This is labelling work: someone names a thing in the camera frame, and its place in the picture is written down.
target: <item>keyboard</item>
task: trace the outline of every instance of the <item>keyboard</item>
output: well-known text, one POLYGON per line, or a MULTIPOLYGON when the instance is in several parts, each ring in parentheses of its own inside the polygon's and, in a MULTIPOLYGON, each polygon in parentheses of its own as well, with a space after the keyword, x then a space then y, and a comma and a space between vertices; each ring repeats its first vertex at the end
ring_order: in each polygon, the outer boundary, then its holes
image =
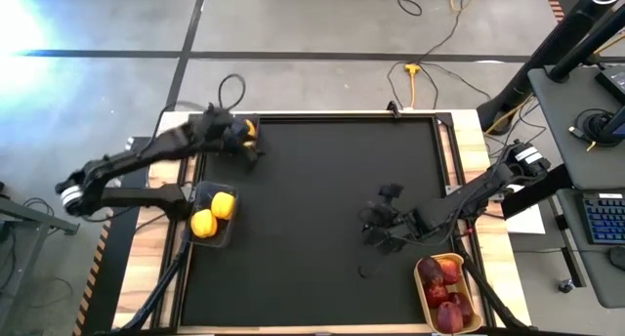
POLYGON ((584 194, 586 231, 591 243, 625 244, 625 199, 584 194))

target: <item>red fruit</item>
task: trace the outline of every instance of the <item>red fruit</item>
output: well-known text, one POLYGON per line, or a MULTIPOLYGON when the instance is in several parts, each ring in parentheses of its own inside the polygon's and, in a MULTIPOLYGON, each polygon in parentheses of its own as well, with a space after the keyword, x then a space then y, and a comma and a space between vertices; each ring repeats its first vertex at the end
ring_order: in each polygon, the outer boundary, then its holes
POLYGON ((451 302, 443 302, 438 307, 438 331, 453 334, 462 331, 462 314, 458 306, 451 302))
POLYGON ((442 269, 442 282, 444 284, 449 285, 460 281, 460 269, 456 262, 449 259, 441 259, 438 263, 442 269))
POLYGON ((428 307, 436 308, 442 302, 449 300, 449 292, 447 287, 443 285, 428 285, 426 287, 426 301, 428 301, 428 307))
POLYGON ((442 268, 440 264, 431 257, 423 258, 417 266, 421 282, 426 285, 442 285, 442 268))
POLYGON ((458 306, 460 314, 462 314, 463 324, 465 326, 469 325, 471 320, 473 320, 473 308, 471 307, 469 298, 462 293, 451 292, 449 293, 449 302, 458 306))

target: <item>gray floor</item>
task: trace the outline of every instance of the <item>gray floor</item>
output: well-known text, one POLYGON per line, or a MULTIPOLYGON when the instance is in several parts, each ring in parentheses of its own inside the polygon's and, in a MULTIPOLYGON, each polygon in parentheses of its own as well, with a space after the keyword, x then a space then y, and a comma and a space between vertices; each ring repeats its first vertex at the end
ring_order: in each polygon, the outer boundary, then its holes
MULTIPOLYGON (((195 0, 5 0, 11 20, 0 49, 180 50, 195 0)), ((447 0, 417 0, 424 15, 410 17, 396 0, 206 0, 193 50, 424 53, 453 24, 447 0)), ((555 26, 547 0, 475 0, 440 54, 528 55, 555 26)), ((53 186, 88 159, 120 151, 130 136, 148 135, 167 94, 176 59, 6 58, 0 55, 0 179, 16 201, 45 198, 66 217, 53 186)), ((180 100, 216 100, 219 81, 245 76, 248 91, 238 109, 380 109, 393 98, 386 62, 192 60, 180 100)), ((513 63, 440 63, 490 95, 519 68, 513 63)), ((485 96, 435 66, 437 108, 474 108, 485 96)), ((393 80, 408 104, 409 80, 393 80)), ((229 91, 232 96, 236 91, 229 91)), ((432 108, 434 88, 417 77, 417 108, 432 108)), ((526 119, 544 124, 537 108, 526 119)), ((513 138, 537 129, 520 125, 513 138)), ((534 143, 560 163, 546 132, 534 143)), ((493 150, 499 146, 489 142, 493 150)), ((32 300, 66 291, 51 277, 71 282, 71 298, 24 315, 21 329, 67 335, 91 266, 100 226, 82 224, 78 235, 49 238, 39 260, 32 300)), ((560 246, 557 237, 513 237, 516 249, 560 246)), ((558 255, 518 254, 530 314, 541 329, 617 335, 622 310, 601 308, 591 288, 568 295, 555 290, 564 278, 558 255)))

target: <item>wooden frame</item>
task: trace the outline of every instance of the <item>wooden frame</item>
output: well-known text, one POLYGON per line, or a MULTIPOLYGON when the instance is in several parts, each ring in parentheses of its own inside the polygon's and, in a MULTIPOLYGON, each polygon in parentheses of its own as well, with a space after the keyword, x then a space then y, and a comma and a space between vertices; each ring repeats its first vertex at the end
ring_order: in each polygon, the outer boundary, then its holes
MULTIPOLYGON (((454 131, 457 146, 460 151, 462 167, 466 181, 480 175, 489 165, 478 116, 474 110, 418 110, 403 111, 403 113, 441 113, 449 112, 454 122, 454 131)), ((389 111, 363 110, 363 111, 270 111, 255 112, 259 114, 389 114, 389 111)), ((176 127, 188 120, 190 112, 167 112, 163 115, 159 125, 159 132, 176 127)), ((451 184, 458 184, 457 174, 451 146, 446 128, 440 127, 441 141, 445 152, 445 160, 451 184)), ((186 180, 192 179, 195 159, 187 163, 186 180)), ((151 187, 159 187, 163 184, 176 183, 180 168, 180 161, 166 161, 154 164, 149 169, 148 181, 151 187)), ((501 214, 499 205, 491 204, 489 213, 501 214)), ((140 225, 160 213, 155 208, 142 209, 137 225, 140 225)), ((163 218, 138 232, 132 243, 128 266, 120 291, 119 301, 113 327, 125 324, 141 306, 147 295, 158 280, 162 255, 164 251, 164 238, 168 228, 167 219, 163 218)), ((185 223, 179 223, 177 231, 180 231, 185 223)), ((476 230, 480 242, 481 255, 484 262, 486 277, 506 306, 522 322, 530 324, 527 306, 522 293, 521 281, 517 272, 515 258, 508 237, 506 222, 490 217, 481 217, 477 221, 476 230)), ((178 249, 180 243, 174 242, 174 249, 178 249)), ((465 246, 470 251, 468 240, 465 246)), ((470 279, 473 301, 476 309, 482 314, 481 298, 475 282, 470 279)), ((171 283, 163 299, 161 312, 161 326, 168 326, 169 316, 172 312, 174 285, 171 283)), ((178 329, 181 334, 227 334, 227 333, 430 333, 432 329, 427 324, 389 324, 389 325, 328 325, 328 326, 289 326, 289 327, 210 327, 210 326, 181 326, 178 329)))

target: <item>computer mouse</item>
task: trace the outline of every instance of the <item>computer mouse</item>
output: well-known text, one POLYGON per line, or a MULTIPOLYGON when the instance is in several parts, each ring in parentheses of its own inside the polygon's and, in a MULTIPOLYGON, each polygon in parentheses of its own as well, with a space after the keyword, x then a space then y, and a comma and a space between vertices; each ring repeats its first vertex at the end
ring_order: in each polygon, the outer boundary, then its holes
POLYGON ((625 247, 610 248, 609 260, 615 267, 625 272, 625 247))

